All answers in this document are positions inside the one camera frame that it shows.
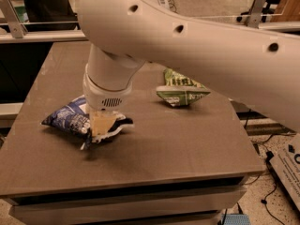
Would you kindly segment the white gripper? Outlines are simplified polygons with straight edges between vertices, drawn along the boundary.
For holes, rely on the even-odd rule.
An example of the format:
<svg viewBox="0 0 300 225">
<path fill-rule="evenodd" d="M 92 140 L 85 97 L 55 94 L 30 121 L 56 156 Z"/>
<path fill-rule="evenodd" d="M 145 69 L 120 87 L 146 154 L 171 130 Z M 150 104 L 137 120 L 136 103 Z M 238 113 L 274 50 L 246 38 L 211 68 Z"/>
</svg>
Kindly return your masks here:
<svg viewBox="0 0 300 225">
<path fill-rule="evenodd" d="M 120 91 L 109 91 L 96 85 L 84 71 L 82 81 L 83 94 L 90 108 L 90 127 L 92 136 L 105 135 L 113 126 L 116 115 L 113 112 L 124 106 L 132 90 L 132 82 L 128 88 Z"/>
</svg>

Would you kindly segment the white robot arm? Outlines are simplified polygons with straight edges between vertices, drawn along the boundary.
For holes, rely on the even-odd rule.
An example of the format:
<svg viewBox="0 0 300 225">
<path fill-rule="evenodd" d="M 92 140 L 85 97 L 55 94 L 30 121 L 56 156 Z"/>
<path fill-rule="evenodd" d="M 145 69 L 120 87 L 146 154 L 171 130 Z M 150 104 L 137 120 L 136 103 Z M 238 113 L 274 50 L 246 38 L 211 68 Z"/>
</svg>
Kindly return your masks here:
<svg viewBox="0 0 300 225">
<path fill-rule="evenodd" d="M 80 0 L 91 42 L 83 91 L 115 110 L 147 61 L 170 67 L 300 132 L 300 37 L 180 16 L 161 0 Z"/>
</svg>

